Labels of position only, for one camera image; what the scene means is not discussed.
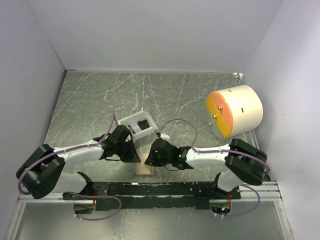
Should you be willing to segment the white card tray box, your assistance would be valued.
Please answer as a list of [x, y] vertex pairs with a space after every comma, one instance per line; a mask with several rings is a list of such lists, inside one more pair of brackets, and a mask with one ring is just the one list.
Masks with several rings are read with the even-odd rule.
[[151, 114], [143, 110], [124, 117], [117, 122], [130, 130], [133, 142], [150, 136], [159, 129]]

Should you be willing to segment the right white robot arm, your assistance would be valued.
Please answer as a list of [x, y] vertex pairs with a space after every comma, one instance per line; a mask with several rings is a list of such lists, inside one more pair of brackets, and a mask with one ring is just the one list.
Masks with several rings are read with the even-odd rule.
[[219, 173], [212, 186], [212, 193], [218, 199], [242, 184], [262, 185], [264, 175], [270, 171], [267, 154], [238, 138], [226, 145], [207, 148], [178, 148], [158, 138], [152, 143], [144, 164], [151, 167], [172, 165], [178, 170], [224, 165], [227, 171]]

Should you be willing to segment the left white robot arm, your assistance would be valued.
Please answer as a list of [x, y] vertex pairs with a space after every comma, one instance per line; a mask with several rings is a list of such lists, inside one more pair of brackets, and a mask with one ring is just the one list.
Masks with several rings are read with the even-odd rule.
[[113, 160], [139, 163], [133, 134], [124, 125], [113, 132], [89, 142], [67, 148], [52, 148], [48, 144], [38, 147], [17, 171], [18, 190], [23, 195], [41, 199], [49, 193], [75, 192], [81, 199], [89, 199], [94, 192], [92, 180], [83, 172], [67, 173], [73, 165], [90, 161]]

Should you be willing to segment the beige card holder wallet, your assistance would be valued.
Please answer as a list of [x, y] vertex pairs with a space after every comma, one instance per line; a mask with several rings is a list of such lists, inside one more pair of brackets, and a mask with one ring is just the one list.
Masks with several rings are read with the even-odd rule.
[[136, 175], [137, 176], [152, 176], [154, 174], [154, 167], [145, 164], [149, 154], [140, 153], [139, 155], [140, 162], [136, 163]]

